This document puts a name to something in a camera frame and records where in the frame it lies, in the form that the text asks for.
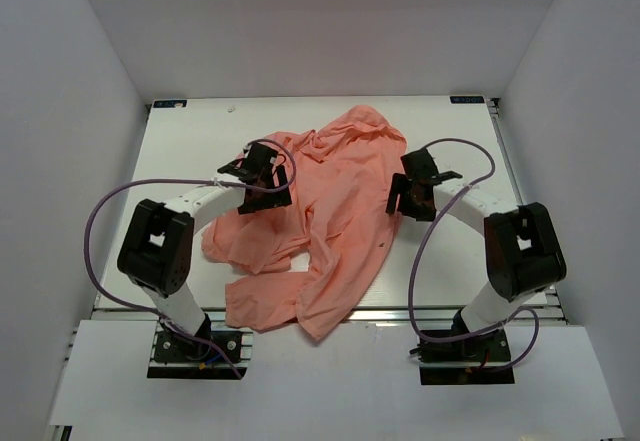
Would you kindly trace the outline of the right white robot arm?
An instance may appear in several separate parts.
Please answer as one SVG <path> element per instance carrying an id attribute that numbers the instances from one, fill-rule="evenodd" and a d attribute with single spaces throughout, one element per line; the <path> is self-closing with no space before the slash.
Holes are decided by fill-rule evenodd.
<path id="1" fill-rule="evenodd" d="M 392 177 L 386 213 L 429 224 L 410 271 L 412 324 L 418 269 L 439 223 L 451 216 L 483 236 L 487 282 L 456 314 L 449 336 L 418 334 L 427 343 L 451 342 L 459 357 L 475 359 L 486 350 L 488 334 L 511 321 L 536 293 L 566 277 L 551 216 L 541 203 L 517 205 L 481 190 L 479 184 L 487 176 L 466 181 L 455 171 L 441 172 L 425 148 L 402 156 L 401 164 L 404 171 Z"/>

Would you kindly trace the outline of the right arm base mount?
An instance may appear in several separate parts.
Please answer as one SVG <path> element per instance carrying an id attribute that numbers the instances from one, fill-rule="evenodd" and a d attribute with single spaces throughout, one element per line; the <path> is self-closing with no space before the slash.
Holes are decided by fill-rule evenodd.
<path id="1" fill-rule="evenodd" d="M 423 386 L 513 385 L 511 351 L 504 331 L 456 342 L 418 339 L 409 356 L 418 361 Z"/>

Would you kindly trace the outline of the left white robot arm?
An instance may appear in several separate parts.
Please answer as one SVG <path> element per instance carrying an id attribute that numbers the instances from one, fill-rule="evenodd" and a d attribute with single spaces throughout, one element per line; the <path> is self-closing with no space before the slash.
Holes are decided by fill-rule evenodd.
<path id="1" fill-rule="evenodd" d="M 296 174 L 289 150 L 258 139 L 212 178 L 188 180 L 193 190 L 136 205 L 117 257 L 118 270 L 147 294 L 166 325 L 179 332 L 176 345 L 188 359 L 205 357 L 212 339 L 201 329 L 206 315 L 187 285 L 195 234 L 232 211 L 244 215 L 289 206 Z"/>

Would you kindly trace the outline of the salmon pink jacket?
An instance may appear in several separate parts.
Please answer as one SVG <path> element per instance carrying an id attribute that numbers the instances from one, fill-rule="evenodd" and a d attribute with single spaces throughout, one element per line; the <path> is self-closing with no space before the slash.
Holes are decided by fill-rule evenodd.
<path id="1" fill-rule="evenodd" d="M 407 141 L 378 111 L 357 105 L 319 130 L 276 132 L 294 156 L 286 207 L 231 211 L 203 232 L 201 250 L 244 277 L 226 285 L 227 325 L 264 332 L 295 320 L 313 340 L 361 301 L 401 225 L 386 212 Z"/>

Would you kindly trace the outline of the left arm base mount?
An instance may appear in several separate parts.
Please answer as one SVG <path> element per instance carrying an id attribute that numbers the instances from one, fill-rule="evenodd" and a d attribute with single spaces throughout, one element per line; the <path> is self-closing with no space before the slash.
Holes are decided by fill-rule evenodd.
<path id="1" fill-rule="evenodd" d="M 211 341 L 233 367 L 214 348 L 186 340 L 157 324 L 152 341 L 148 379 L 239 381 L 252 357 L 254 333 L 246 328 L 232 329 L 213 324 Z"/>

